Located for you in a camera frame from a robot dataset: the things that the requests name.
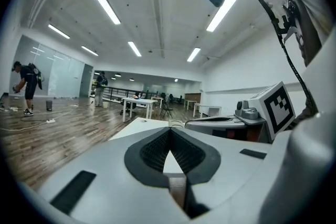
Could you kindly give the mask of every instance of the wood plank flooring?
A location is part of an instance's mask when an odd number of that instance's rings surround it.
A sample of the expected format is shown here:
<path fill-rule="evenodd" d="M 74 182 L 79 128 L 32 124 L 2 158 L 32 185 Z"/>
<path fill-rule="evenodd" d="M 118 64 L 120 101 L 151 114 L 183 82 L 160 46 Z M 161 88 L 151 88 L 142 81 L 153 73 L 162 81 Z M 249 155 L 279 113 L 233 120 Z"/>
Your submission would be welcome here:
<path fill-rule="evenodd" d="M 107 141 L 137 117 L 145 118 L 146 109 L 136 108 L 136 115 L 122 122 L 120 111 L 122 106 L 110 103 L 108 109 L 95 108 L 90 104 L 93 99 L 80 98 L 74 100 L 52 100 L 53 111 L 46 111 L 46 99 L 34 100 L 34 116 L 23 118 L 23 109 L 18 112 L 0 111 L 1 144 L 6 160 L 13 174 L 20 182 L 25 182 L 36 189 L 54 171 L 94 146 Z M 13 97 L 2 99 L 3 106 L 23 105 L 24 100 L 14 100 Z M 183 122 L 193 118 L 193 111 L 183 109 L 183 105 L 170 105 L 172 117 Z M 152 119 L 168 121 L 172 119 L 167 114 L 164 118 L 160 109 L 152 114 Z M 56 123 L 44 124 L 48 119 Z"/>

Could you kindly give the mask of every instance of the black shorts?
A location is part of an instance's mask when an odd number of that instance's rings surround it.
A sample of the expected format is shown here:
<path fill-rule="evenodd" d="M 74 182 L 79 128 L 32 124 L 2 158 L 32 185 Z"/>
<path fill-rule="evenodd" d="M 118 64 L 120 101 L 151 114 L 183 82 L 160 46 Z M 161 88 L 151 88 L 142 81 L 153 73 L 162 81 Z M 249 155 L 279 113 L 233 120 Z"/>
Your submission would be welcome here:
<path fill-rule="evenodd" d="M 34 93 L 36 90 L 36 85 L 37 85 L 37 79 L 32 79 L 31 81 L 27 82 L 26 93 L 25 93 L 26 100 L 33 99 Z"/>

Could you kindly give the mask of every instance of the bucket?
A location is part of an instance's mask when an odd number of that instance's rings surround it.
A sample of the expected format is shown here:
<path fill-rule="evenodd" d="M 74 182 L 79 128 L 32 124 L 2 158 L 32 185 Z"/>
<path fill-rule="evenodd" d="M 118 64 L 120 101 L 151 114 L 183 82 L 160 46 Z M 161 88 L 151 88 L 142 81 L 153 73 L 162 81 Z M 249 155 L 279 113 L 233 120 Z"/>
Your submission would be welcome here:
<path fill-rule="evenodd" d="M 53 102 L 50 100 L 46 101 L 47 111 L 51 111 L 53 107 Z"/>

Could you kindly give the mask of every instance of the linear light fixture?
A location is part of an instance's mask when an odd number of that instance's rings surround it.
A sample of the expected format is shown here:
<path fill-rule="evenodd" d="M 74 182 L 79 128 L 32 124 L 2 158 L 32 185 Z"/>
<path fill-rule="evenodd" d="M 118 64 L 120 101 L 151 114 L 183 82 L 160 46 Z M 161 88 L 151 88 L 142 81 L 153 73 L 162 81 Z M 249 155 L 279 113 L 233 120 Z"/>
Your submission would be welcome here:
<path fill-rule="evenodd" d="M 57 59 L 60 59 L 60 60 L 64 60 L 63 58 L 60 58 L 60 57 L 58 57 L 56 55 L 54 55 L 54 57 L 57 58 Z"/>
<path fill-rule="evenodd" d="M 194 60 L 194 58 L 196 57 L 196 55 L 199 53 L 200 50 L 201 50 L 200 48 L 195 48 L 193 52 L 190 54 L 187 61 L 191 62 L 192 60 Z"/>
<path fill-rule="evenodd" d="M 64 36 L 67 39 L 70 39 L 70 37 L 66 34 L 64 34 L 62 31 L 58 30 L 55 26 L 52 25 L 48 25 L 49 28 L 51 28 L 52 30 L 54 30 L 55 32 L 59 33 L 61 36 Z"/>
<path fill-rule="evenodd" d="M 87 47 L 82 46 L 82 48 L 83 48 L 84 50 L 87 50 L 88 52 L 92 53 L 93 55 L 98 56 L 98 54 L 96 54 L 96 53 L 93 52 L 92 50 L 89 50 Z"/>
<path fill-rule="evenodd" d="M 111 20 L 114 22 L 115 25 L 121 24 L 119 18 L 114 13 L 112 7 L 110 6 L 109 2 L 107 0 L 98 0 L 100 5 L 103 7 L 103 9 L 106 11 L 106 13 L 109 15 Z"/>
<path fill-rule="evenodd" d="M 37 52 L 34 52 L 34 51 L 30 51 L 30 52 L 40 56 L 40 54 L 38 54 Z"/>
<path fill-rule="evenodd" d="M 137 47 L 135 46 L 134 42 L 128 42 L 128 44 L 131 46 L 132 50 L 135 52 L 136 56 L 141 57 L 141 54 L 139 53 Z"/>
<path fill-rule="evenodd" d="M 233 4 L 237 0 L 225 0 L 223 5 L 219 8 L 217 11 L 215 17 L 212 19 L 211 23 L 209 24 L 208 28 L 206 29 L 208 32 L 215 31 L 216 27 L 219 25 L 219 23 L 223 20 L 225 15 L 228 13 L 228 11 L 232 8 Z"/>
<path fill-rule="evenodd" d="M 36 50 L 38 50 L 38 51 L 40 51 L 40 52 L 44 52 L 44 50 L 40 50 L 40 49 L 35 48 L 35 47 L 33 47 L 33 49 L 36 49 Z"/>

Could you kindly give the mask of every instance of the cap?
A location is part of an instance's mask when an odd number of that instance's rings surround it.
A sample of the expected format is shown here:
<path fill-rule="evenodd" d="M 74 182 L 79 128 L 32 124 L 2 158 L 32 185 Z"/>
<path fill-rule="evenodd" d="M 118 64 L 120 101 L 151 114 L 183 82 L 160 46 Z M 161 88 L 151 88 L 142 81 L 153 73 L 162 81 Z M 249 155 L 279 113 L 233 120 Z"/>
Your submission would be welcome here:
<path fill-rule="evenodd" d="M 21 66 L 21 63 L 19 61 L 16 61 L 13 65 L 12 72 L 15 70 L 17 66 Z"/>

